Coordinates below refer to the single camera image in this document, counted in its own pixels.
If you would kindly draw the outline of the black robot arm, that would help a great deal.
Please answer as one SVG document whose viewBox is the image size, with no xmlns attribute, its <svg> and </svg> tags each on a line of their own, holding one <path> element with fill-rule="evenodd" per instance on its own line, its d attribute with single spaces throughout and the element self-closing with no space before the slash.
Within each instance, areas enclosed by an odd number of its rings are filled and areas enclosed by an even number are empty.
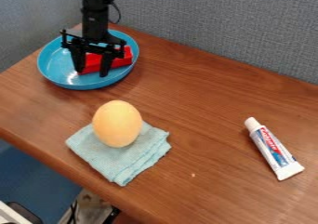
<svg viewBox="0 0 318 224">
<path fill-rule="evenodd" d="M 115 0 L 82 0 L 82 30 L 62 29 L 62 47 L 71 53 L 77 72 L 83 72 L 87 54 L 101 55 L 99 76 L 106 77 L 115 59 L 125 58 L 127 42 L 109 32 L 110 6 Z"/>
</svg>

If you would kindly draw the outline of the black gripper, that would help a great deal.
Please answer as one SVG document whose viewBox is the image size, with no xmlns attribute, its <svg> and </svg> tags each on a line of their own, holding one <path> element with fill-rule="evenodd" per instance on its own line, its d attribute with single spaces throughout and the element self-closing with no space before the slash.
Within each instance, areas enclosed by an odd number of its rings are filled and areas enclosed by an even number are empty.
<svg viewBox="0 0 318 224">
<path fill-rule="evenodd" d="M 106 37 L 93 39 L 85 37 L 82 30 L 62 29 L 62 47 L 71 52 L 71 57 L 77 72 L 82 72 L 86 66 L 86 54 L 95 53 L 102 55 L 99 76 L 106 77 L 111 70 L 114 56 L 122 58 L 125 56 L 125 46 L 127 42 L 106 32 Z"/>
</svg>

